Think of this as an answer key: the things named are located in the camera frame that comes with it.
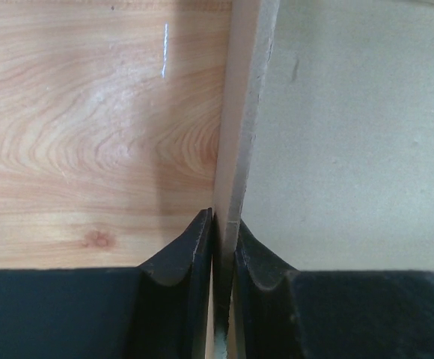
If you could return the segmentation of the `brown cardboard box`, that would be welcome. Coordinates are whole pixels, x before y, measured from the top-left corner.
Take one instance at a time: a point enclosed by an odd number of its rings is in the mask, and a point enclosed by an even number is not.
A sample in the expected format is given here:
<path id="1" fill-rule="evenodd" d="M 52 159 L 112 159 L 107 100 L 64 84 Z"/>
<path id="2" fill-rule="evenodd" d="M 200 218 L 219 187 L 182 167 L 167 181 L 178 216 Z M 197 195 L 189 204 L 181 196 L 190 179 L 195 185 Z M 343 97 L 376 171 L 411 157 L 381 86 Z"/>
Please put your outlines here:
<path id="1" fill-rule="evenodd" d="M 213 358 L 242 225 L 299 271 L 434 271 L 434 1 L 234 1 Z"/>

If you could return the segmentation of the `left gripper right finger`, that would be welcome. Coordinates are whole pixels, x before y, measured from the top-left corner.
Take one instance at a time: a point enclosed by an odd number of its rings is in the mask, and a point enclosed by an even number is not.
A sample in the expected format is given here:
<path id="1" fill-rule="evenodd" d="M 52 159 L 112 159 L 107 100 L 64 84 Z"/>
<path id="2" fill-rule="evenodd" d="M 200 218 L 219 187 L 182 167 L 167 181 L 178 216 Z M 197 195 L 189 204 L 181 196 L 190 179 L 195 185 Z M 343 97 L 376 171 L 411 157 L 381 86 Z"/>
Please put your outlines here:
<path id="1" fill-rule="evenodd" d="M 239 358 L 434 358 L 434 271 L 299 271 L 242 225 Z"/>

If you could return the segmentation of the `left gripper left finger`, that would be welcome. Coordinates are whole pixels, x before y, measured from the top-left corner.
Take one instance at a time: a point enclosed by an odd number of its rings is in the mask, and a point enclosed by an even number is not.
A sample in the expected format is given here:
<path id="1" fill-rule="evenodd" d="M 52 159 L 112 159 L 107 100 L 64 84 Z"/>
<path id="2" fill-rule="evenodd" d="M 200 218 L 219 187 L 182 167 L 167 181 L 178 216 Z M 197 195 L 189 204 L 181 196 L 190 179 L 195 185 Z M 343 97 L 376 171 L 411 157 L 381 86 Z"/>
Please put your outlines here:
<path id="1" fill-rule="evenodd" d="M 130 268 L 0 269 L 0 358 L 203 358 L 213 213 Z"/>

